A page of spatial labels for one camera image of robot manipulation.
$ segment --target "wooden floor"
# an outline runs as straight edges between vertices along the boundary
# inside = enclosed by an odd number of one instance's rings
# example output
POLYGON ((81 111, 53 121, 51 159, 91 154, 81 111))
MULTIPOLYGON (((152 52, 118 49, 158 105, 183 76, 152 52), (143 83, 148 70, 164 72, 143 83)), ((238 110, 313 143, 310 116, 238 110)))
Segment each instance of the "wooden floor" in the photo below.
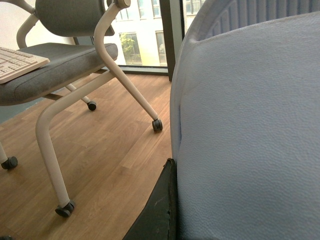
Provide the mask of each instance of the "wooden floor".
POLYGON ((97 102, 95 111, 79 101, 51 123, 64 182, 76 203, 69 218, 55 213, 58 200, 35 135, 37 118, 52 101, 45 99, 0 124, 6 154, 19 160, 13 170, 0 169, 0 235, 16 240, 123 238, 171 157, 168 77, 129 78, 157 111, 161 133, 153 132, 152 119, 116 79, 89 95, 97 102))

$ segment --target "chair seat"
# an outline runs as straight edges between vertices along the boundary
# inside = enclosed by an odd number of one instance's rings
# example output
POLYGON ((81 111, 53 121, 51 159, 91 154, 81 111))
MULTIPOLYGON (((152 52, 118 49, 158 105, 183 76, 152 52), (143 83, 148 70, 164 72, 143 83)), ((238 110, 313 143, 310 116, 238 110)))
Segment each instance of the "chair seat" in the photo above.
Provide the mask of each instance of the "chair seat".
MULTIPOLYGON (((114 43, 105 44, 105 48, 114 60, 117 59, 118 48, 114 43)), ((44 43, 20 51, 48 58, 50 63, 0 84, 0 106, 38 99, 105 66, 93 45, 44 43)))

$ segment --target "chair leg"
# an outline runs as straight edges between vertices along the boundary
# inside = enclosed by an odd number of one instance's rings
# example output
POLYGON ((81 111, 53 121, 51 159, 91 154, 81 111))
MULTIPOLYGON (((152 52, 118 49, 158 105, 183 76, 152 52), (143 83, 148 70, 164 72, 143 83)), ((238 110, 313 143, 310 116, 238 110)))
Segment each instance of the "chair leg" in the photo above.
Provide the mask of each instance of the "chair leg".
MULTIPOLYGON (((65 86, 70 92, 76 90, 77 88, 73 85, 73 84, 68 84, 67 86, 65 86)), ((87 96, 84 96, 83 98, 81 98, 82 101, 84 101, 88 108, 91 111, 96 110, 97 108, 97 103, 95 101, 90 100, 87 96)))
POLYGON ((119 66, 115 66, 117 68, 117 79, 119 82, 127 89, 127 91, 134 97, 134 99, 141 105, 141 107, 149 114, 149 116, 153 119, 152 127, 155 132, 160 132, 163 129, 163 125, 160 119, 158 119, 158 114, 149 104, 149 102, 145 99, 145 97, 139 92, 136 86, 130 81, 127 75, 119 68, 119 66))
POLYGON ((0 142, 0 163, 3 169, 14 169, 18 165, 18 160, 15 156, 7 157, 4 148, 0 142))
POLYGON ((51 184, 55 190, 59 201, 59 206, 55 210, 62 217, 69 217, 74 210, 75 203, 69 199, 65 182, 59 167, 57 156, 49 134, 49 126, 53 117, 68 108, 84 96, 107 83, 114 76, 109 72, 101 74, 90 82, 73 90, 69 94, 61 97, 45 108, 40 114, 36 126, 35 135, 42 154, 45 167, 49 174, 51 184))

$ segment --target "glass window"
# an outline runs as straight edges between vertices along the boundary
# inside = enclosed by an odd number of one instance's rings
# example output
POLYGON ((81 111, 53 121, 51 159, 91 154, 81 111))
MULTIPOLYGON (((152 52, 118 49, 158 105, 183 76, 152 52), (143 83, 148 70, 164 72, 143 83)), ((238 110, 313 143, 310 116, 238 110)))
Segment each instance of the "glass window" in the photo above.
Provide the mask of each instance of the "glass window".
POLYGON ((182 2, 184 11, 184 30, 186 33, 205 0, 182 0, 182 2))
POLYGON ((147 14, 146 14, 145 0, 138 0, 138 7, 139 7, 140 18, 141 19, 146 19, 147 18, 147 14))
POLYGON ((184 0, 186 15, 196 15, 205 0, 184 0))
POLYGON ((155 18, 161 18, 161 11, 160 11, 160 3, 159 0, 152 0, 152 8, 153 8, 153 16, 155 18))
POLYGON ((120 41, 123 50, 125 63, 127 65, 141 65, 141 55, 137 34, 135 33, 121 33, 120 41))
POLYGON ((117 21, 134 20, 137 18, 137 13, 133 7, 122 9, 116 16, 117 21))
POLYGON ((155 36, 156 36, 156 43, 158 46, 160 65, 167 65, 164 33, 163 32, 156 32, 155 36))

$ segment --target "blue leather upholstery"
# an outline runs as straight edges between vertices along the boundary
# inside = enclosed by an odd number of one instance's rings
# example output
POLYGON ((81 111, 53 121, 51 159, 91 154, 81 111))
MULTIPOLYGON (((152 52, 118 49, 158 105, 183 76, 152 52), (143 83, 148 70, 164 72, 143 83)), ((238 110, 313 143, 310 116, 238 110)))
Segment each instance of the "blue leather upholstery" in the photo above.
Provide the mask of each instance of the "blue leather upholstery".
POLYGON ((320 239, 320 12, 211 37, 213 4, 172 80, 178 238, 320 239))

